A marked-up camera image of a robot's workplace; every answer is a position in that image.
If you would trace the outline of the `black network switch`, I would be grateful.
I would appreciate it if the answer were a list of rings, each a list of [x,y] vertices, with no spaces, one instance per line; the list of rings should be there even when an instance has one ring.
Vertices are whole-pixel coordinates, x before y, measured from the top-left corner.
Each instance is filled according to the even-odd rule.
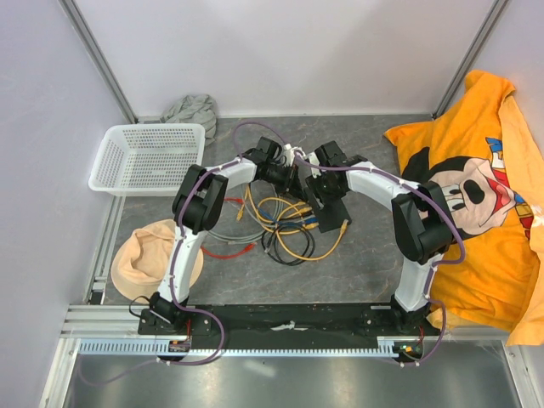
[[[310,202],[321,233],[339,230],[344,223],[351,224],[352,218],[341,199],[321,204],[317,200]]]

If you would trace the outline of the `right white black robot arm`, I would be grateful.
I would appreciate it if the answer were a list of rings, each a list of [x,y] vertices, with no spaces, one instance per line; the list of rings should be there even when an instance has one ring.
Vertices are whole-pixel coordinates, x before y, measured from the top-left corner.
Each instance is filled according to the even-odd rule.
[[[335,142],[295,159],[311,169],[305,193],[321,231],[350,223],[343,203],[349,192],[371,198],[391,212],[404,261],[388,320],[395,332],[411,333],[429,313],[430,288],[445,252],[462,241],[442,189],[435,182],[418,184],[394,176],[362,156],[348,158]]]

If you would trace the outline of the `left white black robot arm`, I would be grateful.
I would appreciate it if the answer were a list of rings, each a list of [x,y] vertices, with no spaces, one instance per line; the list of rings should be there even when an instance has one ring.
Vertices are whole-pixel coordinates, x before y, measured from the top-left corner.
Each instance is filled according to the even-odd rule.
[[[227,190],[256,180],[292,190],[294,184],[299,185],[296,160],[303,157],[298,147],[262,138],[255,148],[232,161],[189,168],[173,201],[175,238],[167,271],[140,314],[138,334],[189,334],[192,320],[202,316],[218,322],[213,313],[190,308],[187,303],[201,244],[218,222]]]

